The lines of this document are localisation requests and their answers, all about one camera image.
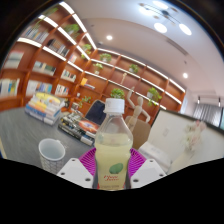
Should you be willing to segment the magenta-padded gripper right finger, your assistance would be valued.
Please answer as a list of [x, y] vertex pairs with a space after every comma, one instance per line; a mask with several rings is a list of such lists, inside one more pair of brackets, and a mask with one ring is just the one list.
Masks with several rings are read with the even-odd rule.
[[128, 162], [130, 188], [140, 188], [166, 176], [163, 169], [154, 159], [146, 159], [140, 152], [132, 148]]

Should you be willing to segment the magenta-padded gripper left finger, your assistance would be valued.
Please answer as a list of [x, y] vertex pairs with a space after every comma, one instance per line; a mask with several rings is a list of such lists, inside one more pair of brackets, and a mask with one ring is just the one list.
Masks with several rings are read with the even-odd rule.
[[96, 174], [95, 152], [92, 148], [79, 158], [71, 158], [57, 175], [78, 186], [91, 188]]

